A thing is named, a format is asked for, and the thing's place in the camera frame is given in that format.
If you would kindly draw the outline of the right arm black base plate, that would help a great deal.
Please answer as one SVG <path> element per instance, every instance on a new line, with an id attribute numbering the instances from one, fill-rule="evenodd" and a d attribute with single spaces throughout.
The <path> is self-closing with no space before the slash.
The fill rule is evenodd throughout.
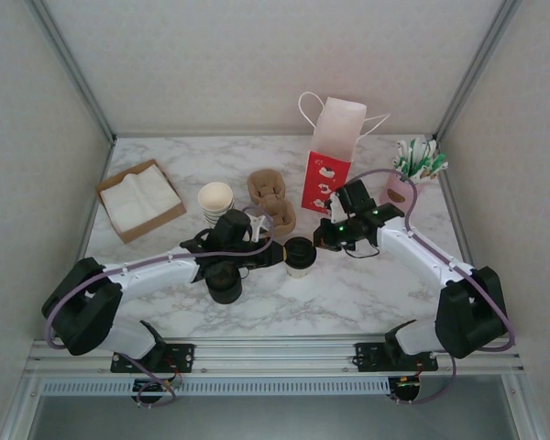
<path id="1" fill-rule="evenodd" d="M 406 355 L 398 346 L 384 343 L 356 343 L 352 363 L 359 372 L 437 371 L 438 364 L 429 352 Z"/>

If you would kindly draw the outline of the aluminium frame post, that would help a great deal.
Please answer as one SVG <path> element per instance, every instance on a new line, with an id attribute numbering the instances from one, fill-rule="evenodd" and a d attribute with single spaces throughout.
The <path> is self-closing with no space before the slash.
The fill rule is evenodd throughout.
<path id="1" fill-rule="evenodd" d="M 479 82 L 480 76 L 522 3 L 523 0 L 501 0 L 494 18 L 471 57 L 470 63 L 433 133 L 433 139 L 438 144 L 444 141 L 447 133 L 457 121 L 466 101 Z"/>
<path id="2" fill-rule="evenodd" d="M 116 144 L 116 133 L 111 128 L 102 107 L 97 102 L 94 92 L 85 79 L 82 69 L 63 36 L 59 25 L 50 12 L 45 0 L 24 0 L 30 13 L 36 19 L 47 42 L 51 46 L 60 64 L 71 81 L 80 99 L 86 106 L 91 118 L 98 126 L 106 142 L 112 148 Z"/>

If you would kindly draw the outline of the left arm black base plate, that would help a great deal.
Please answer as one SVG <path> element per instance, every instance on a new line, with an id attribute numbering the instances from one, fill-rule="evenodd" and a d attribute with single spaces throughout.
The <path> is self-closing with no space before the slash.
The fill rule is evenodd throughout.
<path id="1" fill-rule="evenodd" d="M 154 347 L 147 355 L 137 362 L 153 373 L 191 373 L 194 361 L 194 344 L 166 344 L 164 347 Z M 137 373 L 129 360 L 114 353 L 110 371 L 112 373 Z"/>

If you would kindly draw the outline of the brown cardboard napkin tray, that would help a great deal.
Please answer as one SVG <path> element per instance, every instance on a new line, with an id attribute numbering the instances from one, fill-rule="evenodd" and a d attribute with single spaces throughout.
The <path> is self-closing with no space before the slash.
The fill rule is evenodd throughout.
<path id="1" fill-rule="evenodd" d="M 131 230 L 128 230 L 126 231 L 125 233 L 120 233 L 118 232 L 115 227 L 113 226 L 110 218 L 109 218 L 109 215 L 105 209 L 105 206 L 104 206 L 104 202 L 102 201 L 102 197 L 100 195 L 100 192 L 104 189 L 107 189 L 107 188 L 110 188 L 118 183 L 121 182 L 121 180 L 129 173 L 140 173 L 142 171 L 144 171 L 147 167 L 151 166 L 151 165 L 157 165 L 158 168 L 160 169 L 160 171 L 164 174 L 164 177 L 168 180 L 168 182 L 170 183 L 171 187 L 173 188 L 173 190 L 178 194 L 178 191 L 176 190 L 176 188 L 173 186 L 173 184 L 171 183 L 171 181 L 168 179 L 168 177 L 165 175 L 165 173 L 163 172 L 163 170 L 161 169 L 161 166 L 158 164 L 157 161 L 155 161 L 154 159 L 150 159 L 150 160 L 147 160 L 145 162 L 142 162 L 142 163 L 139 163 L 138 165 L 135 165 L 129 169 L 126 169 L 126 170 L 123 170 L 119 173 L 117 173 L 116 175 L 113 175 L 112 177 L 109 177 L 103 181 L 101 181 L 96 187 L 95 187 L 95 193 L 97 195 L 97 199 L 99 201 L 99 203 L 101 204 L 101 206 L 104 208 L 106 214 L 107 214 L 107 217 L 110 221 L 110 224 L 112 226 L 112 228 L 115 230 L 116 234 L 119 236 L 119 238 L 122 240 L 123 243 L 127 244 L 127 243 L 130 243 L 134 240 L 136 240 L 137 238 L 139 237 L 142 237 L 144 235 L 146 235 L 147 233 L 151 232 L 152 230 L 154 229 L 157 229 L 163 225 L 166 225 L 167 223 L 169 223 L 170 221 L 184 215 L 186 213 L 186 208 L 183 204 L 183 201 L 181 201 L 181 203 L 177 206 L 175 206 L 174 208 L 170 209 L 169 211 L 167 211 L 166 213 L 164 214 L 161 214 L 160 216 L 150 220 L 150 221 L 147 221 L 145 224 L 143 225 L 140 225 L 138 227 L 135 227 Z"/>

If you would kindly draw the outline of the pink cylindrical sachet holder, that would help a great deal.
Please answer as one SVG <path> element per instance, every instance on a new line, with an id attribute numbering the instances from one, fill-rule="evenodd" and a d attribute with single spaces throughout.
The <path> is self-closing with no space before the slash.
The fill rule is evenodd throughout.
<path id="1" fill-rule="evenodd" d="M 383 204 L 393 204 L 407 213 L 413 204 L 413 187 L 398 175 L 390 173 L 379 196 L 379 205 Z"/>

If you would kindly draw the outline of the white paper cup stack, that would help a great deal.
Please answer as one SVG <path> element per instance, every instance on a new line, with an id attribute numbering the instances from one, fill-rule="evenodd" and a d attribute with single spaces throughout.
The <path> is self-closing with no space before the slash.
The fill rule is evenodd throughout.
<path id="1" fill-rule="evenodd" d="M 207 224 L 214 227 L 218 219 L 234 207 L 234 194 L 227 184 L 211 182 L 198 192 L 198 204 Z"/>

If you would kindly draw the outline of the aluminium frame rail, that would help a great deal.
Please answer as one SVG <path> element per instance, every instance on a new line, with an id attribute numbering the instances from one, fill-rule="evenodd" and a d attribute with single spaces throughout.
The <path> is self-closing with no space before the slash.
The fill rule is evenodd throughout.
<path id="1" fill-rule="evenodd" d="M 463 193 L 458 188 L 453 163 L 450 163 L 446 171 L 440 173 L 439 181 L 444 193 L 446 208 L 453 224 L 461 257 L 466 263 L 476 268 L 481 268 L 482 264 L 477 261 L 476 256 L 473 254 L 470 235 L 463 218 Z"/>
<path id="2" fill-rule="evenodd" d="M 115 150 L 115 147 L 116 147 L 116 143 L 117 143 L 117 135 L 113 134 L 112 135 L 112 142 L 110 144 L 109 149 L 107 150 L 104 165 L 103 165 L 102 170 L 99 174 L 99 177 L 95 181 L 94 186 L 97 186 L 102 180 L 105 179 L 106 174 L 107 174 L 107 172 L 109 170 L 109 167 L 110 167 L 110 164 L 111 164 L 111 160 L 112 160 L 113 155 L 114 155 L 114 150 Z M 86 249 L 88 247 L 89 238 L 91 236 L 92 229 L 94 227 L 94 221 L 95 221 L 95 217 L 96 217 L 96 214 L 97 214 L 97 209 L 98 209 L 99 202 L 97 200 L 97 195 L 95 193 L 95 190 L 92 190 L 91 196 L 93 198 L 92 198 L 92 201 L 91 201 L 91 204 L 90 204 L 90 210 L 88 212 L 87 219 L 84 222 L 84 228 L 83 228 L 83 231 L 82 231 L 80 244 L 79 244 L 79 246 L 77 248 L 77 251 L 75 253 L 75 256 L 74 256 L 74 259 L 73 259 L 73 264 L 75 264 L 76 262 L 78 262 L 80 259 L 82 259 L 84 257 Z"/>

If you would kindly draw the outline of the black plastic lid stack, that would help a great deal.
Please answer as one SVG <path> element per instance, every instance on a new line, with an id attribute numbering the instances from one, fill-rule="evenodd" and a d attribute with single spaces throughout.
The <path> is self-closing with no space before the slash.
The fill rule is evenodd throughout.
<path id="1" fill-rule="evenodd" d="M 213 268 L 205 278 L 205 283 L 216 303 L 234 303 L 242 293 L 242 279 L 239 269 L 231 263 Z"/>

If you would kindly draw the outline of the white paper napkin stack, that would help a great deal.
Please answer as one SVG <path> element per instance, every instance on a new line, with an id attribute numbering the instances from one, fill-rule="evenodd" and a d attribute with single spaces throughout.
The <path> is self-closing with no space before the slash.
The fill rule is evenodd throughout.
<path id="1" fill-rule="evenodd" d="M 141 226 L 182 200 L 157 165 L 128 173 L 120 183 L 100 192 L 109 218 L 120 233 Z"/>

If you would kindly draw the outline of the brown pulp cup carrier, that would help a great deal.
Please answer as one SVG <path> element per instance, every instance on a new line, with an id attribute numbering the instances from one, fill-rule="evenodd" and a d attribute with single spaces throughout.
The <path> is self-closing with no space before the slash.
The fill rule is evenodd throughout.
<path id="1" fill-rule="evenodd" d="M 286 185 L 276 170 L 257 170 L 247 178 L 251 201 L 263 208 L 274 223 L 275 237 L 289 235 L 296 226 L 296 214 L 286 198 Z"/>

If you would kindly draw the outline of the wide aluminium mounting rail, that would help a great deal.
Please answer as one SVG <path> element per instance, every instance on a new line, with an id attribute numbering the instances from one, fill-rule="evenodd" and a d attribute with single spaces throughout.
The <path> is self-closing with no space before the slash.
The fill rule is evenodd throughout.
<path id="1" fill-rule="evenodd" d="M 192 377 L 343 377 L 356 376 L 352 362 L 358 342 L 378 335 L 330 337 L 194 337 L 172 338 L 195 345 Z M 55 350 L 43 341 L 32 344 L 24 373 L 42 377 L 110 377 L 112 354 L 103 349 L 80 357 Z"/>

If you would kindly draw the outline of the black plastic cup lid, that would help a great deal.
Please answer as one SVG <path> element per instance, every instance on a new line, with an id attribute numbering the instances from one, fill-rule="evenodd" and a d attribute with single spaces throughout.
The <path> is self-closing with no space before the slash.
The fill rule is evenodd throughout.
<path id="1" fill-rule="evenodd" d="M 285 263 L 295 270 L 310 268 L 316 260 L 316 249 L 313 242 L 305 237 L 296 236 L 284 244 Z"/>

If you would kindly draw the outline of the red white paper gift bag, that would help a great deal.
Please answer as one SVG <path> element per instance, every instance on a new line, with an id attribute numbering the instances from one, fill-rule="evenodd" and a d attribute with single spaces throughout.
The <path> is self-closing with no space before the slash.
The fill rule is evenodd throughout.
<path id="1" fill-rule="evenodd" d="M 303 100 L 314 98 L 320 105 L 320 114 L 312 120 L 303 109 Z M 298 98 L 298 109 L 311 125 L 310 143 L 304 185 L 302 208 L 324 214 L 326 202 L 332 193 L 347 181 L 358 142 L 375 131 L 390 116 L 368 116 L 365 104 L 304 92 Z"/>

